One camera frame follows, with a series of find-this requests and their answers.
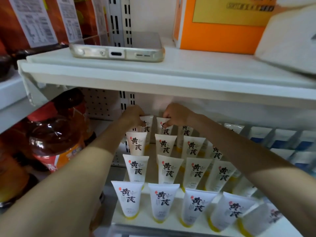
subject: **left arm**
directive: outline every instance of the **left arm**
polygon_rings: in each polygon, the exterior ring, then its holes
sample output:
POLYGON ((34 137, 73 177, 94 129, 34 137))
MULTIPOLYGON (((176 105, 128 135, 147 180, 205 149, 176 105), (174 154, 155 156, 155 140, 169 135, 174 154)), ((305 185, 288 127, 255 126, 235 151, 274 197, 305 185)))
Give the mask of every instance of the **left arm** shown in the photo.
POLYGON ((125 135, 144 126, 139 106, 122 116, 66 166, 48 176, 0 217, 0 237, 88 236, 93 209, 125 135))

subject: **left hand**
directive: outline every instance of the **left hand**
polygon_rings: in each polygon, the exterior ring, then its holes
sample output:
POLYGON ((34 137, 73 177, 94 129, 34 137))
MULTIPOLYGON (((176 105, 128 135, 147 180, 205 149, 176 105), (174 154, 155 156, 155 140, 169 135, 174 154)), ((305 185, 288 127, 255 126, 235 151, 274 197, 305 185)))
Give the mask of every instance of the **left hand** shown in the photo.
POLYGON ((129 128, 137 126, 145 127, 146 124, 139 118, 144 115, 144 111, 139 107, 139 105, 132 105, 126 108, 126 110, 122 113, 120 120, 124 121, 129 128))

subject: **smartphone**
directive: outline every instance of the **smartphone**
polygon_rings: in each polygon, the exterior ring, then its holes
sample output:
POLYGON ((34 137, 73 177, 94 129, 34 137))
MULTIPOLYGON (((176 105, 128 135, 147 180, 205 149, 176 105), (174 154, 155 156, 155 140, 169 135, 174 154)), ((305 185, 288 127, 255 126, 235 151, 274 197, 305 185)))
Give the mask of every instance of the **smartphone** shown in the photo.
POLYGON ((69 48, 79 58, 161 62, 165 57, 156 32, 116 30, 70 43, 69 48))

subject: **hand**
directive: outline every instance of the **hand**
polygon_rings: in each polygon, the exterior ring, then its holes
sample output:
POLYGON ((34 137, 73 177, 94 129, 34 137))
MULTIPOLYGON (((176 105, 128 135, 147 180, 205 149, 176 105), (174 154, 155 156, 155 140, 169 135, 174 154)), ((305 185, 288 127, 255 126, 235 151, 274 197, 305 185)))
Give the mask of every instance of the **hand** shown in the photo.
POLYGON ((171 103, 167 106, 165 112, 163 113, 163 118, 171 118, 164 124, 164 128, 168 128, 172 125, 184 126, 190 125, 188 122, 189 116, 195 113, 190 109, 180 105, 178 103, 171 103))
POLYGON ((139 105, 132 105, 126 108, 126 110, 122 113, 120 120, 126 123, 129 129, 137 126, 145 127, 146 124, 139 118, 144 115, 144 111, 139 107, 139 105))

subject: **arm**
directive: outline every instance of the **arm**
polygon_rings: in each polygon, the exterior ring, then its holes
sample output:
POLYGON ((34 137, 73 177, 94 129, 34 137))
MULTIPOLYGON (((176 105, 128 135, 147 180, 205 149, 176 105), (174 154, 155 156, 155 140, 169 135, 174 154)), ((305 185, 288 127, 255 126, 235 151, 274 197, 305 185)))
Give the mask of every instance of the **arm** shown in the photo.
POLYGON ((164 127, 188 125, 216 146, 304 236, 316 231, 316 180, 265 147, 204 115, 170 104, 164 127))
POLYGON ((88 236, 93 209, 113 155, 125 135, 144 126, 139 106, 128 107, 73 160, 30 190, 0 218, 0 236, 88 236))

